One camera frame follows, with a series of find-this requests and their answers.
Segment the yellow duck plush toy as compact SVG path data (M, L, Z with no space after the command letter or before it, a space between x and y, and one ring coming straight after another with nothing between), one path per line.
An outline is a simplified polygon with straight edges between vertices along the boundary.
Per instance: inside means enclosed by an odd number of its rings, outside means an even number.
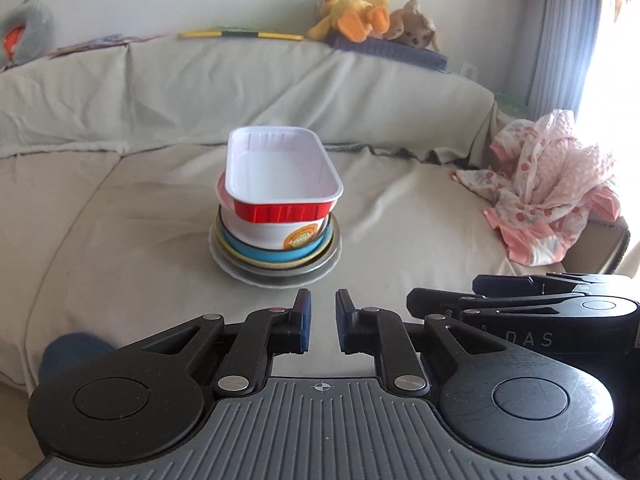
M306 32L306 37L323 41L335 30L360 44L372 32L382 36L390 28L389 3L390 0L323 0L320 21Z

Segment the white paper bowl orange sticker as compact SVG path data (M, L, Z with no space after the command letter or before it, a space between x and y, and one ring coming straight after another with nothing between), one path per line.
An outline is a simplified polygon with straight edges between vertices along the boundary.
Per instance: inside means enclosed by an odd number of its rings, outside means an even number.
M234 211L234 203L226 190L226 174L217 182L221 221L241 242L268 250L290 250L303 247L318 238L326 229L328 217L293 223L255 223L241 219Z

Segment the white bowl yellow rim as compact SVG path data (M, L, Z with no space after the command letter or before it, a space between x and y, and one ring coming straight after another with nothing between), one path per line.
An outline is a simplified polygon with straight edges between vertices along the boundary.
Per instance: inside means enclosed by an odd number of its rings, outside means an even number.
M213 240L221 244L228 255L242 263L263 269L292 269L311 261L326 250L332 242L334 229L333 221L330 220L316 240L304 247L287 250L250 248L224 230L220 217L216 218L210 232Z

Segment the beige sofa cover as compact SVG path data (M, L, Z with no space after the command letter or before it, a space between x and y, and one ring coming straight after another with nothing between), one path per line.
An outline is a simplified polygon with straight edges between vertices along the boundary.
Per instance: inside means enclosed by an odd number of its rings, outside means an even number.
M8 70L1 77L1 379L35 387L44 349L88 332L114 346L218 312L287 306L214 263L208 230L229 133L314 131L344 184L343 249L312 291L310 350L279 375L367 375L342 356L334 294L405 309L408 292L466 292L520 274L452 180L497 130L494 95L455 74L318 42L157 39Z

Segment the grey neck pillow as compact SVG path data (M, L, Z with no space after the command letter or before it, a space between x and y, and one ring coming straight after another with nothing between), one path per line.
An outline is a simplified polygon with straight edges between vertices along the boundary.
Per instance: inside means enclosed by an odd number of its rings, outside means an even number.
M39 0L23 0L1 17L1 70L41 58L50 47L53 18Z

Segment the stainless steel bowl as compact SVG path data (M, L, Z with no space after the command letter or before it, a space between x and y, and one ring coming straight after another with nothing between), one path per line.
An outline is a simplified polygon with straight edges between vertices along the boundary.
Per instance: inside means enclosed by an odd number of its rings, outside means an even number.
M342 234L340 225L338 224L334 214L329 216L329 221L330 220L333 221L334 233L329 247L318 255L318 257L292 269L263 269L256 268L256 266L251 266L247 263L242 263L242 261L228 255L222 249L221 244L216 242L216 240L213 240L212 233L210 232L212 227L209 228L208 232L209 251L212 256L220 257L223 263L229 263L237 269L250 272L258 276L264 276L265 278L298 278L299 276L311 274L316 271L324 272L325 270L329 270L335 266L335 263L340 260L342 253Z

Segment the red white foil tray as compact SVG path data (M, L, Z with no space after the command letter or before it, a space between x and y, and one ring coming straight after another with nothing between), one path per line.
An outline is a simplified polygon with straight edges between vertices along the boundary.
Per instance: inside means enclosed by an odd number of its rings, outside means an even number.
M246 126L229 134L224 187L253 223L326 217L344 193L319 137L300 127Z

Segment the blue ceramic bowl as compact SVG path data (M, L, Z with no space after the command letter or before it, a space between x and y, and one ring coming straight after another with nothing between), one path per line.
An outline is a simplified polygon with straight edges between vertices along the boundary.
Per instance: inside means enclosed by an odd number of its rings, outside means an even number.
M290 263L318 252L333 235L329 218L303 223L250 223L229 211L218 212L222 240L247 261Z

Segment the blue jeans knee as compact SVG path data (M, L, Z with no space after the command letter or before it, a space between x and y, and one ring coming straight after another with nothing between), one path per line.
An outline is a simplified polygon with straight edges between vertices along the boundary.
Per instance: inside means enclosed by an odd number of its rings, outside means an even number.
M38 379L43 382L62 370L114 350L114 346L93 334L76 332L59 336L42 352Z

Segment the books on sofa back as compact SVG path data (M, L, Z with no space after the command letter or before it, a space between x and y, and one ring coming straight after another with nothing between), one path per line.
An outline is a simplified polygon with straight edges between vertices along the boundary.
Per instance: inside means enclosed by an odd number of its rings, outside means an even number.
M93 40L81 42L80 44L72 44L71 46L58 48L48 54L48 58L60 58L61 56L71 55L74 53L87 52L92 50L102 50L114 47L125 47L128 44L140 44L140 42L147 42L153 39L157 39L157 36L151 37L137 37L137 36L122 36L122 35L110 35Z

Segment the navy striped cushion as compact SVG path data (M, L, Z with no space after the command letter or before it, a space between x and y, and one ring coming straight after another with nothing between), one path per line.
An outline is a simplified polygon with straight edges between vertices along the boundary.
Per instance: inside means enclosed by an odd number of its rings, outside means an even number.
M436 70L439 73L446 73L448 68L446 55L428 49L408 47L385 39L368 38L363 42L352 42L339 32L330 32L326 42L334 49L387 58L428 70Z

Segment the pink floral baby clothes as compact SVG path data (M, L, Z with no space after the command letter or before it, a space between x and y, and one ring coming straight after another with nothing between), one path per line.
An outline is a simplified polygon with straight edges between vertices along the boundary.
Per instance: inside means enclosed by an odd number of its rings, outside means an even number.
M457 170L452 178L488 200L484 217L511 261L558 263L590 216L620 218L612 157L582 142L572 110L554 110L536 122L514 120L489 149L494 161L488 168Z

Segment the white plate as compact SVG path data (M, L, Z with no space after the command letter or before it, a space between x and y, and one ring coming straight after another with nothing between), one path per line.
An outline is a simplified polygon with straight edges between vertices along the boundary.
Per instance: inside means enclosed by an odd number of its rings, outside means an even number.
M335 266L329 270L325 270L324 272L316 271L311 274L299 276L298 278L265 278L264 276L258 276L253 273L237 269L229 263L223 263L220 257L212 257L221 270L232 278L235 278L245 284L270 289L287 289L310 285L327 276L337 265L337 263L335 263Z

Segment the grey curtain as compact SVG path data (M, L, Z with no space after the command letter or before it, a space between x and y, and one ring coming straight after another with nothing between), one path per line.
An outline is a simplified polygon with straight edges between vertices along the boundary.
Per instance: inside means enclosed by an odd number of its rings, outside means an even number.
M578 110L596 46L602 0L544 0L528 106L536 118Z

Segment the brown dog plush toy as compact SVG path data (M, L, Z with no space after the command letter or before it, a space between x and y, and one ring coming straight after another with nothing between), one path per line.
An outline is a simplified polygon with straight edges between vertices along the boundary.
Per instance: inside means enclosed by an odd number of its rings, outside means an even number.
M419 50L439 52L435 24L422 14L418 0L409 0L390 14L390 28L383 38Z

